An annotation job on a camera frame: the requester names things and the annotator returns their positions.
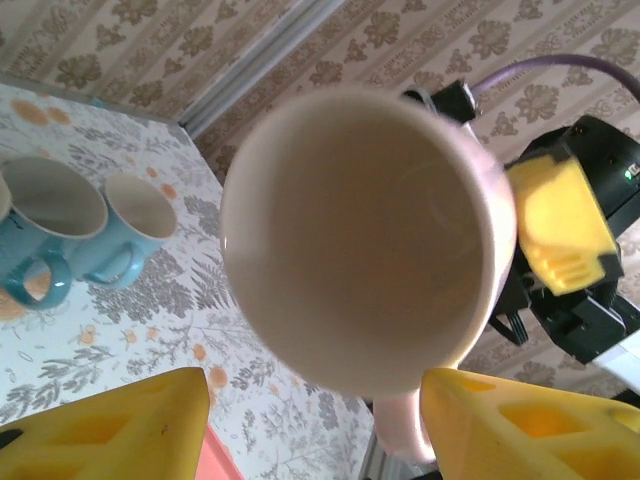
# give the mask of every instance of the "white cup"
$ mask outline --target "white cup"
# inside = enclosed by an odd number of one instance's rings
[[[404,398],[406,412],[423,372],[457,367],[476,342],[516,241],[507,178],[471,135],[355,89],[260,123],[231,165],[221,223],[233,292],[275,354],[374,405]]]

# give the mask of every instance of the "blue mug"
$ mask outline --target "blue mug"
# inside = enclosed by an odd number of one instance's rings
[[[105,288],[126,288],[145,260],[175,232],[178,221],[167,198],[127,173],[107,178],[109,220],[100,234],[80,242],[69,256],[74,278]]]
[[[21,157],[4,164],[0,173],[11,194],[11,210],[0,223],[0,286],[31,310],[56,307],[73,278],[65,256],[104,229],[106,202],[82,175],[54,160]],[[50,286],[35,298],[25,281],[44,267]]]

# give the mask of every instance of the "yellow plastic part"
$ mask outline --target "yellow plastic part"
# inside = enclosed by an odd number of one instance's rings
[[[602,280],[598,257],[617,255],[616,244],[580,162],[545,155],[513,166],[507,176],[520,248],[542,283],[557,296]]]
[[[209,395],[182,368],[0,427],[2,480],[193,480]]]
[[[434,369],[420,411],[445,480],[640,479],[640,410],[622,402]]]

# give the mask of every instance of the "blue mug handle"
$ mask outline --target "blue mug handle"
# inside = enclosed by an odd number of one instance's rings
[[[127,265],[127,268],[125,268],[124,272],[122,272],[120,275],[114,278],[105,279],[105,274],[98,271],[87,273],[82,277],[83,280],[104,288],[118,289],[129,287],[133,282],[137,280],[137,278],[142,273],[145,261],[144,253],[142,253],[142,250],[140,250],[140,248],[135,243],[130,242],[123,245],[122,250],[118,252],[111,260],[105,262],[102,268],[106,268],[109,263],[113,262],[123,253],[129,255],[129,264]]]
[[[38,260],[42,261],[51,272],[49,290],[40,299],[31,295],[24,286],[25,274],[31,265]],[[29,310],[46,310],[57,307],[64,302],[71,289],[71,279],[71,269],[67,261],[61,255],[46,253],[31,259],[25,265],[21,265],[20,269],[12,273],[2,286],[10,297]]]

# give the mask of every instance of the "floral tablecloth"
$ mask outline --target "floral tablecloth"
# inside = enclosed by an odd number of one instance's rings
[[[0,156],[21,154],[68,162],[96,185],[135,173],[173,202],[180,225],[127,290],[77,282],[47,312],[0,295],[0,424],[199,366],[209,421],[245,478],[357,477],[368,410],[306,383],[250,330],[222,269],[222,188],[181,128],[0,85]]]

